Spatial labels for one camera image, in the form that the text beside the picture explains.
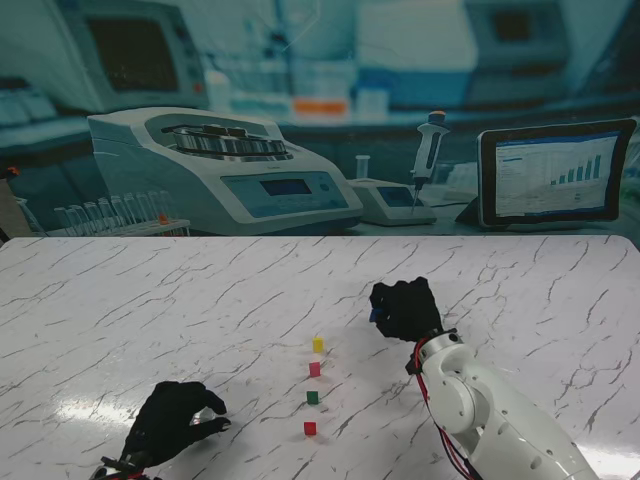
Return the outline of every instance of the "red cube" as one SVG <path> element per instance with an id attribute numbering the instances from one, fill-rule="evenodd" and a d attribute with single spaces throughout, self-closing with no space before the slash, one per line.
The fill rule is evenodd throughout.
<path id="1" fill-rule="evenodd" d="M 309 375 L 312 377 L 320 376 L 320 362 L 312 362 L 309 364 Z"/>
<path id="2" fill-rule="evenodd" d="M 316 422 L 304 422 L 304 434 L 311 436 L 317 432 Z"/>

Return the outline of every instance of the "laboratory background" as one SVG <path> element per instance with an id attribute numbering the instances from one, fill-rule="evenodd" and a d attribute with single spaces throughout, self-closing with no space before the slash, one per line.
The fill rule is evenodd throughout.
<path id="1" fill-rule="evenodd" d="M 0 5 L 19 236 L 621 235 L 633 0 Z"/>

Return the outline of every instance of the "marble table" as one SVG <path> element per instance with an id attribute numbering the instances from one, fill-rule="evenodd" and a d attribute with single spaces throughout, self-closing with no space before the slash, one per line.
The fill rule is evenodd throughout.
<path id="1" fill-rule="evenodd" d="M 87 478 L 167 379 L 204 382 L 233 425 L 150 471 L 165 480 L 457 478 L 411 346 L 368 322 L 375 282 L 418 275 L 602 479 L 640 470 L 640 255 L 621 237 L 77 238 L 0 249 L 0 479 Z"/>

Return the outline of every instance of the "green cube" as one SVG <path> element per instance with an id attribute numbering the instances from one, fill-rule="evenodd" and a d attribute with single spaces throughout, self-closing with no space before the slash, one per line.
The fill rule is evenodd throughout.
<path id="1" fill-rule="evenodd" d="M 318 405 L 320 403 L 318 392 L 307 392 L 307 403 L 309 405 Z"/>

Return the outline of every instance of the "bar chart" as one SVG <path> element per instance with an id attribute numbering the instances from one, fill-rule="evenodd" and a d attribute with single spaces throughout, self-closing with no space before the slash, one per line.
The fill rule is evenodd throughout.
<path id="1" fill-rule="evenodd" d="M 567 172 L 561 173 L 557 179 L 551 180 L 551 185 L 564 185 L 568 183 L 586 182 L 600 178 L 601 155 L 596 155 L 593 159 L 588 159 L 586 165 L 578 165 L 570 168 Z"/>

